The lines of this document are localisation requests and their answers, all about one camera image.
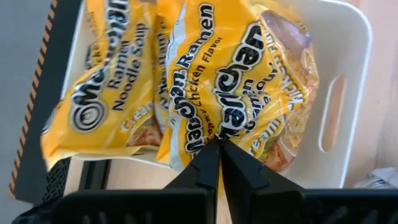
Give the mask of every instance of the yellow plastic package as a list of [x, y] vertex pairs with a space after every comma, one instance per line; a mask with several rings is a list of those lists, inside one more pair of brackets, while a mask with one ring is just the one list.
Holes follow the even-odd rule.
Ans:
[[160, 152], [170, 151], [174, 169], [217, 138], [286, 170], [318, 86], [311, 38], [293, 10], [264, 0], [188, 0], [166, 68], [170, 117]]
[[161, 140], [152, 92], [155, 4], [86, 4], [103, 28], [98, 37], [103, 59], [76, 80], [44, 129], [42, 150], [49, 169], [74, 154], [130, 156], [142, 147], [157, 148]]
[[154, 101], [156, 119], [162, 132], [169, 119], [169, 91], [166, 77], [166, 52], [169, 35], [185, 0], [158, 0], [154, 39]]

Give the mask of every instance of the wooden surface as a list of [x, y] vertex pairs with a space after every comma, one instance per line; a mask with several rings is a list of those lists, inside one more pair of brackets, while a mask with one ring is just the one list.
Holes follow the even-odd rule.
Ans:
[[[352, 187], [375, 168], [398, 166], [398, 29], [395, 25], [398, 20], [398, 1], [353, 2], [358, 4], [371, 22], [374, 42], [346, 187]], [[80, 179], [80, 172], [81, 162], [72, 159], [65, 192], [77, 189], [76, 180]], [[120, 159], [112, 162], [108, 188], [162, 188], [175, 175], [171, 169]], [[218, 221], [230, 223], [224, 197], [219, 201]]]

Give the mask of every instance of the maruchan logo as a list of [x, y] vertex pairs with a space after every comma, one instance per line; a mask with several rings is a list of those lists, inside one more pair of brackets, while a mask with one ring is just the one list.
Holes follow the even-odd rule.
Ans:
[[106, 75], [103, 68], [84, 83], [75, 87], [71, 97], [70, 122], [74, 130], [88, 133], [95, 130], [106, 118], [106, 105], [99, 98]]

